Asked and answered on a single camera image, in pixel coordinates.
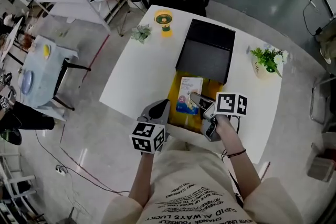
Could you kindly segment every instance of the white table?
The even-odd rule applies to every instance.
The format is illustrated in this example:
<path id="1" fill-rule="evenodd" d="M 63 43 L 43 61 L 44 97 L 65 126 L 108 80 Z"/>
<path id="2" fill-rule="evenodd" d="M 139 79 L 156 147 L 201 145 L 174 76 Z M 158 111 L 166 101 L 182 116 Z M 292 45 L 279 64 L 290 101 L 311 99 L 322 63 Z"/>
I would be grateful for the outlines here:
<path id="1" fill-rule="evenodd" d="M 161 27 L 153 20 L 154 13 L 163 8 L 152 5 L 144 15 L 140 24 L 150 24 L 152 34 L 145 44 L 133 39 L 128 41 L 100 101 L 136 119 L 147 105 L 167 98 L 176 73 L 175 65 L 193 18 L 232 29 L 236 31 L 236 37 L 223 91 L 248 96 L 247 115 L 240 120 L 239 137 L 251 161 L 259 163 L 273 125 L 281 88 L 279 76 L 260 80 L 254 74 L 248 47 L 263 47 L 265 42 L 234 27 L 171 8 L 173 37 L 164 39 L 161 37 Z M 209 142 L 202 135 L 170 124 L 167 130 L 172 136 L 186 142 L 220 154 L 223 152 L 221 142 Z"/>
<path id="2" fill-rule="evenodd" d="M 16 35 L 17 35 L 17 32 L 20 28 L 20 24 L 22 22 L 22 18 L 20 19 L 20 21 L 13 27 L 12 31 L 10 31 L 7 39 L 6 39 L 6 44 L 4 46 L 4 50 L 2 52 L 2 55 L 1 55 L 1 62 L 4 61 L 5 57 L 7 56 L 7 54 L 9 53 L 10 49 L 12 48 L 13 46 L 13 43 L 15 41 L 15 38 L 16 38 Z"/>
<path id="3" fill-rule="evenodd" d="M 74 50 L 57 46 L 53 41 L 37 36 L 34 45 L 35 50 L 30 50 L 23 65 L 25 71 L 33 72 L 33 85 L 31 90 L 25 95 L 25 105 L 33 109 L 64 120 L 62 117 L 63 109 L 57 108 L 52 104 L 51 99 L 54 97 L 54 90 L 58 76 L 62 69 L 65 58 L 77 57 Z M 49 45 L 50 55 L 47 60 L 44 58 L 44 45 Z"/>

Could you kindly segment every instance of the table leg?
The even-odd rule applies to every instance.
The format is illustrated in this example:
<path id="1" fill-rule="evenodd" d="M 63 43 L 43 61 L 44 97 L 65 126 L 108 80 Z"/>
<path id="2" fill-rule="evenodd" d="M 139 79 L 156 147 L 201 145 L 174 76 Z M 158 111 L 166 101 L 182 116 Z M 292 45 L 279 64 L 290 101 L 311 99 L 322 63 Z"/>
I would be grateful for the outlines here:
<path id="1" fill-rule="evenodd" d="M 26 50 L 24 50 L 22 47 L 21 47 L 21 44 L 17 41 L 14 40 L 13 42 L 13 46 L 15 46 L 16 48 L 18 48 L 19 50 L 21 51 L 24 51 L 25 53 L 28 53 Z"/>
<path id="2" fill-rule="evenodd" d="M 70 62 L 67 62 L 67 63 L 66 63 L 66 66 L 67 66 L 67 68 L 85 69 L 85 70 L 91 71 L 91 68 L 84 67 L 84 66 L 79 66 L 79 65 L 76 65 L 76 64 L 74 64 L 74 63 L 70 63 Z"/>
<path id="3" fill-rule="evenodd" d="M 122 22 L 122 25 L 121 25 L 121 28 L 120 28 L 120 36 L 121 37 L 123 37 L 124 36 L 124 34 L 122 33 L 122 29 L 124 28 L 124 24 L 125 24 L 125 22 L 126 22 L 126 18 L 127 18 L 127 14 L 128 13 L 130 13 L 131 11 L 130 11 L 130 6 L 128 5 L 128 11 L 126 12 L 126 14 L 125 14 L 125 17 L 124 17 L 124 21 Z"/>
<path id="4" fill-rule="evenodd" d="M 12 55 L 10 52 L 7 53 L 7 55 L 9 55 L 10 57 L 12 57 L 16 62 L 18 62 L 20 65 L 23 66 L 23 62 L 21 62 L 19 59 L 17 59 L 14 55 Z"/>
<path id="5" fill-rule="evenodd" d="M 75 111 L 75 109 L 74 109 L 73 107 L 68 106 L 68 105 L 65 104 L 63 101 L 61 101 L 58 97 L 54 96 L 53 99 L 54 99 L 57 103 L 59 103 L 59 104 L 61 104 L 62 106 L 64 106 L 65 108 L 70 109 L 70 110 L 72 110 L 72 111 Z"/>

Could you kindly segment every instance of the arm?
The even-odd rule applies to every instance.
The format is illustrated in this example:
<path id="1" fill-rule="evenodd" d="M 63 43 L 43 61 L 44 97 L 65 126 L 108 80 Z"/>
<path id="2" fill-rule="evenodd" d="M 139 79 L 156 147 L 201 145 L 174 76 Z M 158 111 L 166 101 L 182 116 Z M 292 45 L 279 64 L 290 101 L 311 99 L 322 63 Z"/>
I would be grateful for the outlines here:
<path id="1" fill-rule="evenodd" d="M 218 115 L 216 118 L 218 121 L 216 132 L 220 135 L 227 154 L 231 155 L 243 151 L 244 147 L 228 117 Z M 246 152 L 233 156 L 230 160 L 240 187 L 240 194 L 245 200 L 261 184 L 260 178 Z"/>
<path id="2" fill-rule="evenodd" d="M 137 201 L 144 207 L 150 198 L 150 183 L 154 154 L 143 153 L 133 182 L 129 198 Z"/>
<path id="3" fill-rule="evenodd" d="M 5 114 L 6 114 L 6 111 L 4 109 L 1 109 L 0 110 L 0 120 L 2 120 Z"/>

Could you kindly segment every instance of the bracelet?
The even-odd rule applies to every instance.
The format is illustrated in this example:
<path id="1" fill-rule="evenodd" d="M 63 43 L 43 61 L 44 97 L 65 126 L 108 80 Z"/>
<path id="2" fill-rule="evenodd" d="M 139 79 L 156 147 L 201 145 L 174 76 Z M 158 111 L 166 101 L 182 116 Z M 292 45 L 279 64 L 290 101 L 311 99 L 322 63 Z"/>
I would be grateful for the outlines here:
<path id="1" fill-rule="evenodd" d="M 244 150 L 241 151 L 241 152 L 238 152 L 238 153 L 235 153 L 235 154 L 227 155 L 227 157 L 228 157 L 228 158 L 231 158 L 231 157 L 234 157 L 234 156 L 238 156 L 238 155 L 240 155 L 240 154 L 242 154 L 242 153 L 244 153 L 244 152 L 246 152 L 246 148 L 244 148 Z"/>

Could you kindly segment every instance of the person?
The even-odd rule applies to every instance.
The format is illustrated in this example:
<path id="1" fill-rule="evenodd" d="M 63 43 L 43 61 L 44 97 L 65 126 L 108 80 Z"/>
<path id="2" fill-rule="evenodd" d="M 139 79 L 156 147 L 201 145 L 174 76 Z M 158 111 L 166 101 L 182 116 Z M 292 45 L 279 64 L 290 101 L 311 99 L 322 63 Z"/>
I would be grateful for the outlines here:
<path id="1" fill-rule="evenodd" d="M 0 92 L 5 85 L 0 85 Z M 3 96 L 0 95 L 0 103 L 2 105 Z M 0 106 L 0 136 L 8 142 L 18 145 L 21 143 L 21 130 L 52 130 L 55 126 L 55 120 L 46 116 L 29 106 L 21 104 L 15 100 L 14 95 L 10 95 L 9 99 L 4 98 L 8 109 Z"/>
<path id="2" fill-rule="evenodd" d="M 171 139 L 154 164 L 154 155 L 143 153 L 128 197 L 112 200 L 102 224 L 303 223 L 278 179 L 261 183 L 229 119 L 216 118 L 216 132 L 231 160 L 243 207 L 215 153 Z"/>
<path id="3" fill-rule="evenodd" d="M 8 35 L 13 30 L 14 24 L 18 23 L 21 17 L 23 17 L 22 24 L 24 24 L 26 20 L 24 16 L 13 18 L 13 14 L 8 15 L 6 12 L 3 13 L 3 20 L 1 20 L 0 22 L 0 35 L 2 34 Z M 17 33 L 21 35 L 28 35 L 29 37 L 31 37 L 31 39 L 35 39 L 34 36 L 25 33 L 22 29 L 19 29 Z"/>
<path id="4" fill-rule="evenodd" d="M 14 27 L 14 25 L 16 25 L 22 18 L 22 24 L 25 23 L 25 16 L 21 15 L 21 16 L 15 16 L 14 14 L 8 14 L 6 12 L 3 13 L 2 15 L 2 19 L 4 20 L 4 25 L 9 26 L 11 28 Z"/>

